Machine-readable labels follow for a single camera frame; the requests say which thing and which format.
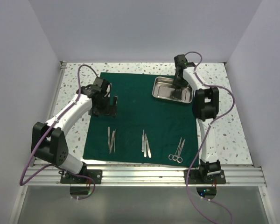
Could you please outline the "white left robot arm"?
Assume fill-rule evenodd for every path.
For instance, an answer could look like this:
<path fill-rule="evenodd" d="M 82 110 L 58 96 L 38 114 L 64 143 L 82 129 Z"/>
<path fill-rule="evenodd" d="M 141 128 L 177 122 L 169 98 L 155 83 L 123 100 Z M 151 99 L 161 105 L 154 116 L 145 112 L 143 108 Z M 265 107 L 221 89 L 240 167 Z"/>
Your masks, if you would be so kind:
<path fill-rule="evenodd" d="M 88 177 L 82 161 L 69 153 L 66 135 L 84 115 L 116 116 L 117 99 L 110 103 L 112 84 L 97 77 L 94 83 L 79 86 L 74 98 L 54 117 L 45 123 L 37 122 L 32 131 L 32 154 L 56 167 L 71 172 L 71 178 L 83 183 Z"/>

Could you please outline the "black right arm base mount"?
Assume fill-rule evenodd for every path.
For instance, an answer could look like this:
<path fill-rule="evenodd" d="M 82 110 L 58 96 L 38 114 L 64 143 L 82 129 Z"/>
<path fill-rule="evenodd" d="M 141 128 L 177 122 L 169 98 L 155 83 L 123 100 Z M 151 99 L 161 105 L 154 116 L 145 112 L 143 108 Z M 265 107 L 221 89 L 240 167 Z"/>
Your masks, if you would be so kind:
<path fill-rule="evenodd" d="M 199 166 L 199 168 L 184 170 L 184 181 L 188 184 L 226 184 L 224 171 L 215 168 L 214 171 L 208 170 L 207 166 Z"/>

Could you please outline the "dark green surgical cloth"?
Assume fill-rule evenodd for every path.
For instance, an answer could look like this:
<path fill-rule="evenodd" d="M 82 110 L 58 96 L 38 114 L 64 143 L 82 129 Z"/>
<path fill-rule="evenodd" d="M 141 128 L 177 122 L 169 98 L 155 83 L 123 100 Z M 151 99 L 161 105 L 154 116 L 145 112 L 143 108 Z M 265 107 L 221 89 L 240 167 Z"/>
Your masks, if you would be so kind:
<path fill-rule="evenodd" d="M 101 73 L 118 97 L 117 115 L 91 117 L 83 158 L 85 160 L 151 163 L 176 166 L 168 159 L 185 139 L 182 167 L 197 167 L 199 149 L 192 104 L 157 99 L 152 95 L 155 75 Z M 116 131 L 115 152 L 109 154 L 107 128 Z M 142 131 L 152 157 L 141 151 Z"/>

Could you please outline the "steel tweezers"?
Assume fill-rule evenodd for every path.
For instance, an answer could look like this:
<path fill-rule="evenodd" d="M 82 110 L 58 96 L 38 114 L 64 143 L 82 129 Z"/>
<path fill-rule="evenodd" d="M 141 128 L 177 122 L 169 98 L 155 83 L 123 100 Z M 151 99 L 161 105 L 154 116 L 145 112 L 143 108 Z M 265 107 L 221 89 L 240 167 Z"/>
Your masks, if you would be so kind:
<path fill-rule="evenodd" d="M 148 157 L 151 158 L 152 154 L 151 154 L 150 145 L 149 145 L 147 136 L 146 136 L 146 146 L 147 146 Z"/>
<path fill-rule="evenodd" d="M 147 135 L 144 134 L 144 157 L 147 157 Z"/>
<path fill-rule="evenodd" d="M 144 130 L 142 131 L 142 139 L 141 139 L 141 151 L 144 152 L 144 140 L 145 140 L 145 135 L 144 135 Z"/>

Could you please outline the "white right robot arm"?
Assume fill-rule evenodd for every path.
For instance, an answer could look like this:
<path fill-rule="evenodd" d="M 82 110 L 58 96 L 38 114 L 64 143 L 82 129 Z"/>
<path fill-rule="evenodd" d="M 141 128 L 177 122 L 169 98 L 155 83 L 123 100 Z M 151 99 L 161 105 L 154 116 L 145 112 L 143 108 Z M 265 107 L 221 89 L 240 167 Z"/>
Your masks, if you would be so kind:
<path fill-rule="evenodd" d="M 202 79 L 194 74 L 195 64 L 188 62 L 185 55 L 175 56 L 174 62 L 173 86 L 176 89 L 191 87 L 192 111 L 199 124 L 202 138 L 199 170 L 191 177 L 199 177 L 203 183 L 210 183 L 221 173 L 221 164 L 215 149 L 215 135 L 210 129 L 210 123 L 214 121 L 219 111 L 219 90 L 217 87 L 205 85 Z"/>

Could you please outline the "stainless steel instrument tray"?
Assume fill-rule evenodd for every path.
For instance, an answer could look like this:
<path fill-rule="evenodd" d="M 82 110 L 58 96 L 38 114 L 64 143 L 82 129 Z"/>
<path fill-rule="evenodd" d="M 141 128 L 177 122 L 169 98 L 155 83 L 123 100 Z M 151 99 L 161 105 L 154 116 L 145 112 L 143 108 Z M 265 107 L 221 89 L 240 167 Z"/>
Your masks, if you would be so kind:
<path fill-rule="evenodd" d="M 193 90 L 189 84 L 186 88 L 181 88 L 182 99 L 180 101 L 173 100 L 170 98 L 171 91 L 175 89 L 173 86 L 173 80 L 174 80 L 173 78 L 168 78 L 168 77 L 156 77 L 152 89 L 153 97 L 158 99 L 175 101 L 178 103 L 186 103 L 186 104 L 191 103 L 193 99 Z"/>

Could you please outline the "steel ring-handled hemostat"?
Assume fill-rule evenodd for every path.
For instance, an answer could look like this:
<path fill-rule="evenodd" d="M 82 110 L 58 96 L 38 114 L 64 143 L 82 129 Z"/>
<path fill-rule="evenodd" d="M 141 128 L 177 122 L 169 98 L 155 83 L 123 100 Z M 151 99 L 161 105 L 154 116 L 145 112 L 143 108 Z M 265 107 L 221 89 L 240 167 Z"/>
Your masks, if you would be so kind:
<path fill-rule="evenodd" d="M 169 160 L 171 160 L 171 161 L 178 161 L 181 143 L 182 143 L 182 138 L 180 138 L 180 140 L 179 140 L 179 144 L 177 146 L 177 149 L 176 149 L 175 153 L 168 155 L 168 159 Z"/>

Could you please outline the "thin pointed steel forceps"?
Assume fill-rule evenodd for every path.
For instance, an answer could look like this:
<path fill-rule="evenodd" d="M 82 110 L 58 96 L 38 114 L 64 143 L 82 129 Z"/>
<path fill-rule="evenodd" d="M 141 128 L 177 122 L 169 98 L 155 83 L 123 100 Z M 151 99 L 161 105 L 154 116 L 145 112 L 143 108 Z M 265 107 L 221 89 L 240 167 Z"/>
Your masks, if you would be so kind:
<path fill-rule="evenodd" d="M 114 130 L 111 135 L 109 154 L 115 152 L 116 131 Z"/>

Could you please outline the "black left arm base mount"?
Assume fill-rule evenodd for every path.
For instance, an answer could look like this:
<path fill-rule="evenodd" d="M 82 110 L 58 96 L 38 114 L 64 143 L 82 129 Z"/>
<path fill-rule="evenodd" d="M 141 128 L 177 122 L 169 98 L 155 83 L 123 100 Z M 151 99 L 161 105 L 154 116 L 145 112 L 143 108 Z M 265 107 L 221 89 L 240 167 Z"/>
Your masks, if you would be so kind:
<path fill-rule="evenodd" d="M 61 175 L 61 184 L 100 184 L 103 177 L 101 169 L 88 169 L 85 164 L 78 174 L 65 169 L 60 169 L 58 173 Z"/>

